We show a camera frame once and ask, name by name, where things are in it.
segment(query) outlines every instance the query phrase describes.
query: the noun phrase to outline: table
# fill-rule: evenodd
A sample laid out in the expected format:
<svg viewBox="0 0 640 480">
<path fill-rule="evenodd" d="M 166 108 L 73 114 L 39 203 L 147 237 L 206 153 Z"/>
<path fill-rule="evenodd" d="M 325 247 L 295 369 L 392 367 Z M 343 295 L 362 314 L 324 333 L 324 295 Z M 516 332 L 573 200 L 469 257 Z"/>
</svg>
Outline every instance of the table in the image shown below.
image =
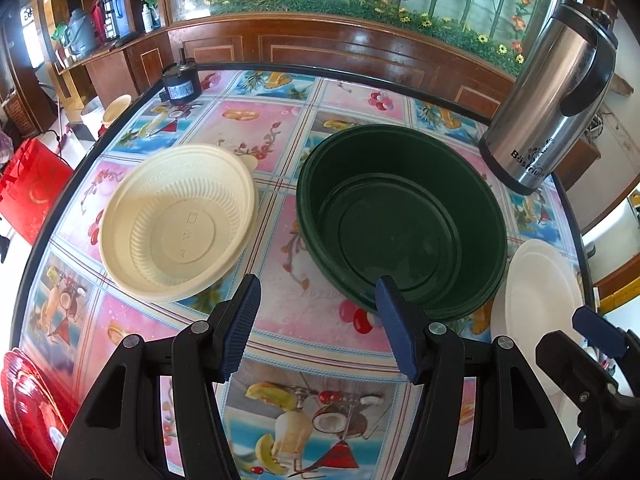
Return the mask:
<svg viewBox="0 0 640 480">
<path fill-rule="evenodd" d="M 252 272 L 262 283 L 254 330 L 238 372 L 216 386 L 241 476 L 256 479 L 264 470 L 283 478 L 302 472 L 305 480 L 392 475 L 421 388 L 399 373 L 380 320 L 346 300 L 319 272 L 296 221 L 303 161 L 327 136 L 357 124 L 408 126 L 466 158 L 500 205 L 509 258 L 528 238 L 551 243 L 574 266 L 578 280 L 584 276 L 585 297 L 592 301 L 588 271 L 580 272 L 586 270 L 584 250 L 564 191 L 551 177 L 530 197 L 506 189 L 476 148 L 486 125 L 475 114 L 422 92 L 327 70 L 201 68 L 204 91 L 194 102 L 162 104 L 156 84 L 114 123 L 50 213 L 28 263 L 14 344 L 75 402 L 82 401 L 124 336 L 175 335 L 206 317 Z M 176 303 L 141 302 L 119 290 L 100 261 L 100 218 L 135 165 L 185 143 L 213 144 L 257 159 L 257 225 L 235 267 L 208 289 Z M 491 305 L 492 300 L 450 327 L 489 341 Z M 167 460 L 180 472 L 169 378 L 161 389 Z M 468 379 L 452 472 L 465 468 L 474 398 L 475 381 Z M 271 455 L 271 438 L 279 463 Z"/>
</svg>

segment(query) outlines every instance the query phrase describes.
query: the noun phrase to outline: dark green bowl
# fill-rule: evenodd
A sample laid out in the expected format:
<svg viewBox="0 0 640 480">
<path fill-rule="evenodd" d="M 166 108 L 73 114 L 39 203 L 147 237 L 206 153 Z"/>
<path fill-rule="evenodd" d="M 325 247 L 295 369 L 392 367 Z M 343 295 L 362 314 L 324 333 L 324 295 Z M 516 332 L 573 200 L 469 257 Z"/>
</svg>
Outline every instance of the dark green bowl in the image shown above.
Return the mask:
<svg viewBox="0 0 640 480">
<path fill-rule="evenodd" d="M 375 311 L 386 274 L 433 320 L 470 314 L 500 284 L 507 240 L 494 194 L 433 137 L 387 124 L 343 130 L 311 152 L 296 193 L 311 257 L 362 308 Z"/>
</svg>

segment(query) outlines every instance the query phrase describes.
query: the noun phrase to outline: thermos base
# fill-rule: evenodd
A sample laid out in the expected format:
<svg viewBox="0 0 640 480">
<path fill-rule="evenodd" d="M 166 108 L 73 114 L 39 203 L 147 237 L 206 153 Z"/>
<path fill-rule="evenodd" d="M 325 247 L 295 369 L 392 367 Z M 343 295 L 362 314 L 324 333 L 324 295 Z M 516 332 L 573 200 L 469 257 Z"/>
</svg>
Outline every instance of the thermos base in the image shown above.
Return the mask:
<svg viewBox="0 0 640 480">
<path fill-rule="evenodd" d="M 489 147 L 484 142 L 484 139 L 480 139 L 478 142 L 478 149 L 480 155 L 485 164 L 489 167 L 491 172 L 503 183 L 506 187 L 519 193 L 520 195 L 530 195 L 535 191 L 535 188 L 523 186 L 516 179 L 514 179 L 507 171 L 494 159 L 494 156 L 489 151 Z"/>
</svg>

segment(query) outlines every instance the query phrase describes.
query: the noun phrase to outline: gray kettle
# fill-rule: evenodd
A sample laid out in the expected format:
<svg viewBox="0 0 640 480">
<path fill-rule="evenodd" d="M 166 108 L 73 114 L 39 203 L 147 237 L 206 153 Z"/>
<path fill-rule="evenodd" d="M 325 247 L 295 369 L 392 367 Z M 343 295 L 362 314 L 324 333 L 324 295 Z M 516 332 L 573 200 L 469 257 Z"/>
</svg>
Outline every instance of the gray kettle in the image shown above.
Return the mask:
<svg viewBox="0 0 640 480">
<path fill-rule="evenodd" d="M 72 56 L 82 59 L 98 46 L 91 16 L 82 9 L 74 9 L 64 33 L 65 46 Z"/>
<path fill-rule="evenodd" d="M 611 28 L 602 10 L 556 8 L 478 145 L 505 186 L 531 194 L 593 119 L 616 67 Z"/>
</svg>

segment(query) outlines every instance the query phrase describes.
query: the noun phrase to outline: white bottle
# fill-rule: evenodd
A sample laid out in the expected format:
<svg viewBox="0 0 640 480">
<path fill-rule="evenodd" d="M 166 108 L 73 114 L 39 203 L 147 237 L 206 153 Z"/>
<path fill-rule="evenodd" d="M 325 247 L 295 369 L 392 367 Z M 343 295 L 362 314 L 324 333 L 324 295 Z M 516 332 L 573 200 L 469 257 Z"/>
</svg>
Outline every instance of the white bottle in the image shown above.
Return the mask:
<svg viewBox="0 0 640 480">
<path fill-rule="evenodd" d="M 154 20 L 151 18 L 151 9 L 147 4 L 142 7 L 142 23 L 145 25 L 145 32 L 154 30 Z"/>
</svg>

